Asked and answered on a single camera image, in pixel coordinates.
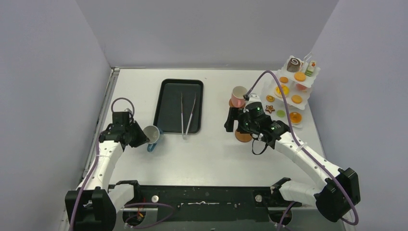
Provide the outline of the small orange biscuit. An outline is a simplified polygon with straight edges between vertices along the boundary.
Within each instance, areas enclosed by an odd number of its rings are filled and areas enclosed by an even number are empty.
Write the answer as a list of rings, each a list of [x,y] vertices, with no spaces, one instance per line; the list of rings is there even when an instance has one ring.
[[[280,78],[279,78],[279,81],[280,81],[281,83],[288,83],[288,82],[289,82],[289,80],[288,80],[287,77],[280,77]]]

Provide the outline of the pink ceramic cup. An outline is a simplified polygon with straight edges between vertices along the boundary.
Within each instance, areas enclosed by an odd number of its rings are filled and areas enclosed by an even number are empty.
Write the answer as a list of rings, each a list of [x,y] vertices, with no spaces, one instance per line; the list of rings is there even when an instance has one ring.
[[[244,95],[247,93],[247,89],[243,86],[236,86],[231,93],[231,100],[234,106],[238,108],[245,103]]]

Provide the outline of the black serving tray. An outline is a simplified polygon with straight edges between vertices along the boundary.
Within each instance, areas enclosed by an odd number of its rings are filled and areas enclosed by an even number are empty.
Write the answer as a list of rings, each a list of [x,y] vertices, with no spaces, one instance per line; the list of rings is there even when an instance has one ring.
[[[165,79],[162,81],[153,124],[164,133],[181,133],[181,94],[183,93],[184,128],[191,113],[196,94],[196,104],[188,134],[196,134],[201,129],[204,84],[195,79]]]

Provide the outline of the metal serving tongs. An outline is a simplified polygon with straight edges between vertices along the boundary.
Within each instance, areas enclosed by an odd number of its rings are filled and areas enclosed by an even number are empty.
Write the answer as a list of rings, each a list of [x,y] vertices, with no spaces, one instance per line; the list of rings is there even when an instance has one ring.
[[[196,99],[197,99],[197,96],[195,94],[194,95],[193,105],[191,107],[190,117],[189,117],[189,120],[188,120],[188,123],[187,123],[187,127],[184,128],[183,93],[181,94],[181,100],[180,100],[180,103],[181,103],[181,114],[180,114],[180,117],[181,117],[181,134],[182,134],[182,138],[184,140],[186,140],[187,136],[188,136],[188,132],[189,132],[191,121],[192,121],[193,112],[194,112],[194,109],[195,109]]]

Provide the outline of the yellow fruit tart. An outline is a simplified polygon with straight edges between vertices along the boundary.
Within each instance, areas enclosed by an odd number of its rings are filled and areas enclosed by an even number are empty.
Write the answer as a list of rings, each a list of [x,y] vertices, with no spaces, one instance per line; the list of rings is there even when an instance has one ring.
[[[284,84],[278,85],[275,88],[275,95],[279,98],[283,98],[283,96],[286,97],[289,94],[289,92],[290,92],[289,88]]]

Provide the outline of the plain orange round cookie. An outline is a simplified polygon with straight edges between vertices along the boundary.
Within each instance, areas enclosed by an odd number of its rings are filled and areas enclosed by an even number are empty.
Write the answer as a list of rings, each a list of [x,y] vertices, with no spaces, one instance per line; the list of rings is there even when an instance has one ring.
[[[295,104],[300,104],[300,103],[303,102],[303,98],[302,98],[300,95],[293,95],[293,96],[291,97],[291,100],[292,100],[292,102],[295,103]]]

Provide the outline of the chocolate swirl roll cake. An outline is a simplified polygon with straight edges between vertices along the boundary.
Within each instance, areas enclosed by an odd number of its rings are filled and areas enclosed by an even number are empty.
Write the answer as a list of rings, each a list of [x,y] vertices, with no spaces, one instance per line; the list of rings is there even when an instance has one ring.
[[[303,65],[303,62],[301,60],[299,60],[298,58],[292,57],[289,59],[287,63],[286,70],[291,73],[296,73],[300,71],[302,65]]]

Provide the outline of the blue patterned ceramic cup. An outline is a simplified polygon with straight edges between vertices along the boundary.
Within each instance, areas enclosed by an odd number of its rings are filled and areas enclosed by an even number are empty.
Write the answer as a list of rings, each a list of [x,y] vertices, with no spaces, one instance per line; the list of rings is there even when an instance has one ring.
[[[146,135],[146,137],[149,139],[148,146],[147,146],[147,152],[151,153],[154,151],[156,145],[163,138],[163,131],[157,126],[149,125],[143,129],[143,132]]]

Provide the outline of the green round macaron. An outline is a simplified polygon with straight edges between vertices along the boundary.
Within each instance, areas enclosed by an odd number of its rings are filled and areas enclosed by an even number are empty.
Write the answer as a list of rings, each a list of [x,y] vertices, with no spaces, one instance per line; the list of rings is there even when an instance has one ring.
[[[276,112],[276,115],[277,115],[279,118],[284,118],[284,117],[286,117],[286,113],[285,113],[285,111],[283,111],[283,110],[278,110],[278,111]]]

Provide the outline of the brown star cookie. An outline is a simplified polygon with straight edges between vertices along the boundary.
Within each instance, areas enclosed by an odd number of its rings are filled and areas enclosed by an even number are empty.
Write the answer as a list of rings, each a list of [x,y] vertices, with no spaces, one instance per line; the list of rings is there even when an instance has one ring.
[[[273,112],[275,112],[275,108],[273,107],[273,105],[266,105],[265,111],[269,114],[272,114]]]

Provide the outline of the pink strawberry cake slice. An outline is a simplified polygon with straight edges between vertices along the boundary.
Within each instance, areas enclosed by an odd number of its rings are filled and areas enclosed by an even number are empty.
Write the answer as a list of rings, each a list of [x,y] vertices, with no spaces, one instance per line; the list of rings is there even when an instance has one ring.
[[[299,90],[299,91],[306,91],[306,90],[308,90],[308,87],[306,87],[306,86],[304,86],[304,85],[302,85],[302,84],[296,84],[296,88],[297,88],[297,90]]]

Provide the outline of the orange macaron sandwich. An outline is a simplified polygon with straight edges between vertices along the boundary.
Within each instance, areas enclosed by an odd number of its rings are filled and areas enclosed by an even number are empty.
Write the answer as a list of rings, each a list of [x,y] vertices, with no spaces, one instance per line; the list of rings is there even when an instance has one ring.
[[[294,79],[299,82],[303,82],[306,80],[306,75],[303,72],[296,72],[294,74]]]

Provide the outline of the green layered cake slice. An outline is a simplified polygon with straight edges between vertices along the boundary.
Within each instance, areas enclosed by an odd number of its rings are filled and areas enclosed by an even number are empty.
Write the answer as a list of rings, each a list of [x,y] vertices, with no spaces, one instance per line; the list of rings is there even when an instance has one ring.
[[[308,76],[308,77],[313,76],[313,74],[315,72],[315,69],[316,69],[316,66],[317,66],[316,61],[314,61],[314,60],[310,61],[308,63],[308,66],[307,66],[306,70],[305,70],[305,75]]]

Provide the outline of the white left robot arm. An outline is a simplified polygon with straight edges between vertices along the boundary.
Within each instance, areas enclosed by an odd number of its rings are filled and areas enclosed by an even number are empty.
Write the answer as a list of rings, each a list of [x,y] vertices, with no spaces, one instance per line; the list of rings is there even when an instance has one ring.
[[[112,191],[109,182],[125,148],[148,142],[131,112],[112,114],[112,123],[98,135],[91,169],[77,189],[65,196],[70,231],[111,231],[118,211],[126,203],[138,206],[142,202],[143,194],[136,180],[119,182]]]

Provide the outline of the small patterned orange cookie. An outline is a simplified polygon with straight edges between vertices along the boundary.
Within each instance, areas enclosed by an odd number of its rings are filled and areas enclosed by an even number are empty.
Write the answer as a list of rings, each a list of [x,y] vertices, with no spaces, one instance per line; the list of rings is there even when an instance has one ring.
[[[267,100],[268,102],[272,103],[272,102],[275,101],[275,98],[274,98],[273,96],[271,96],[271,95],[267,95],[267,96],[266,96],[266,100]]]

